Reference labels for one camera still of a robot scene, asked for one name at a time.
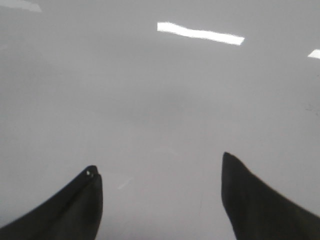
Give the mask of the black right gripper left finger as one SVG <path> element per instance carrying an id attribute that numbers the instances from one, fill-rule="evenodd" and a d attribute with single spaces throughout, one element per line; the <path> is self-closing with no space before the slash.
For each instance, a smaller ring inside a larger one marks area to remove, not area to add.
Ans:
<path id="1" fill-rule="evenodd" d="M 2 240 L 94 240 L 103 213 L 102 177 L 87 166 L 60 191 L 1 227 Z"/>

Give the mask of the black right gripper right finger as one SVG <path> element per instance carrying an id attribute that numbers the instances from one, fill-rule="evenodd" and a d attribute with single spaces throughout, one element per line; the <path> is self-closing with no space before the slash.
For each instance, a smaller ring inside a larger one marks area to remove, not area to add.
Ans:
<path id="1" fill-rule="evenodd" d="M 320 218 L 279 194 L 224 152 L 221 199 L 238 240 L 318 240 Z"/>

